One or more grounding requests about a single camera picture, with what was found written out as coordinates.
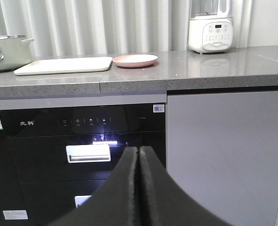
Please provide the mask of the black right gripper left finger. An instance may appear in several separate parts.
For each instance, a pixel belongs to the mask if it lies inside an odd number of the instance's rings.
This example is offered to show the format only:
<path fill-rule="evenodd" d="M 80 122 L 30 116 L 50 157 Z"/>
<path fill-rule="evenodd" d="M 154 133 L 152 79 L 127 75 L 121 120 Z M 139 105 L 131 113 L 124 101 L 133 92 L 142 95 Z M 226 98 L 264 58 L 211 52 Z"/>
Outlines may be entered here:
<path fill-rule="evenodd" d="M 78 208 L 51 226 L 138 226 L 136 203 L 136 164 L 138 148 L 124 149 L 105 183 Z"/>

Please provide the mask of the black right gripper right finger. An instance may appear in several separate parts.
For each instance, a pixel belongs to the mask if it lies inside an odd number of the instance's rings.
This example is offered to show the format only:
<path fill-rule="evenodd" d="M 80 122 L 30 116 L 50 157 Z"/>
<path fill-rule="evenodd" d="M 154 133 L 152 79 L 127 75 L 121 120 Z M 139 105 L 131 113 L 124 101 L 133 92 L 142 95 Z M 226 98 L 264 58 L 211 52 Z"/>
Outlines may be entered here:
<path fill-rule="evenodd" d="M 139 149 L 139 210 L 143 226 L 228 226 L 168 174 L 150 146 Z"/>

